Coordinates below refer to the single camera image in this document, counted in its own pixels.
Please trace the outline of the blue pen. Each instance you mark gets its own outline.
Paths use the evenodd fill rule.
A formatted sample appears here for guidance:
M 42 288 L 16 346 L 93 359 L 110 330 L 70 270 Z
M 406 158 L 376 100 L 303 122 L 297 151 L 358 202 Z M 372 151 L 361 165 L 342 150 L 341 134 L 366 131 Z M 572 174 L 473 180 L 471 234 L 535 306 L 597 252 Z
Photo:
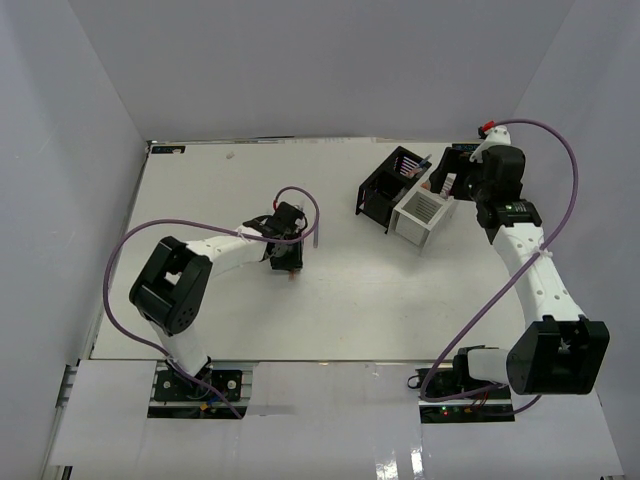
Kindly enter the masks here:
M 426 155 L 418 164 L 417 168 L 418 169 L 423 169 L 425 167 L 427 167 L 430 164 L 430 159 L 431 159 L 432 155 L 428 154 Z

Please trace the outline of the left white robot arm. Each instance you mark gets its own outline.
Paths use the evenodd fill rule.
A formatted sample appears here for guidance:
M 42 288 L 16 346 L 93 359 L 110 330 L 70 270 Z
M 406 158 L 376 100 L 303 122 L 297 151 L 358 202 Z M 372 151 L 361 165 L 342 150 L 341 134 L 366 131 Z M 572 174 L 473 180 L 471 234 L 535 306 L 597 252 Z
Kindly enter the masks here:
M 177 387 L 199 399 L 211 387 L 210 362 L 194 322 L 213 277 L 248 263 L 267 261 L 274 271 L 295 273 L 303 266 L 308 226 L 298 207 L 280 203 L 270 215 L 244 222 L 231 236 L 182 242 L 163 238 L 135 280 L 129 301 L 156 332 L 168 358 L 180 367 Z

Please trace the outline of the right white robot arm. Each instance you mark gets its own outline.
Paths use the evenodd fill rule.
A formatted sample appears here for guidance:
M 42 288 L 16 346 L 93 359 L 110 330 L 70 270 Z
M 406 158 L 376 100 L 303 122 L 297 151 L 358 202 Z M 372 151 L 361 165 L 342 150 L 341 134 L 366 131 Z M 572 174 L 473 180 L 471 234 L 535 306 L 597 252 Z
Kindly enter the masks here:
M 454 358 L 453 390 L 472 399 L 488 383 L 520 395 L 591 392 L 610 341 L 602 321 L 590 320 L 566 289 L 545 244 L 541 217 L 521 196 L 524 153 L 494 145 L 481 153 L 448 147 L 429 176 L 456 200 L 475 204 L 478 224 L 511 276 L 525 331 L 508 349 L 468 347 Z

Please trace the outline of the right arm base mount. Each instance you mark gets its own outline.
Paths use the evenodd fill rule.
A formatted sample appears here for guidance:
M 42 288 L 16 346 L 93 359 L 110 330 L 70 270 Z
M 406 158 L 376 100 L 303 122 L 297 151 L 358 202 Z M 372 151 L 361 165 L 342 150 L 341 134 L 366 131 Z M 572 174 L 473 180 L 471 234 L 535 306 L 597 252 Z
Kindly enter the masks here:
M 471 424 L 514 422 L 515 414 L 508 387 L 499 390 L 468 395 L 470 390 L 491 385 L 490 381 L 473 379 L 468 369 L 468 352 L 481 345 L 460 348 L 451 363 L 444 363 L 429 383 L 429 398 L 440 398 L 464 393 L 462 399 L 448 402 L 419 401 L 420 420 L 429 424 Z

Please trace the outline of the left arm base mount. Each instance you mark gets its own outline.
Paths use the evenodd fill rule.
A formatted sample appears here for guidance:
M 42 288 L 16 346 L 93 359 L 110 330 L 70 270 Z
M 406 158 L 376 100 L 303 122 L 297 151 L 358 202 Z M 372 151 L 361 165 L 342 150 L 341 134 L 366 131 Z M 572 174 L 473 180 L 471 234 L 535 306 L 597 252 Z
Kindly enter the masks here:
M 221 397 L 184 378 L 166 363 L 159 363 L 153 379 L 147 417 L 175 420 L 239 420 L 251 397 L 253 366 L 246 363 L 209 364 L 199 374 L 233 405 L 235 414 Z

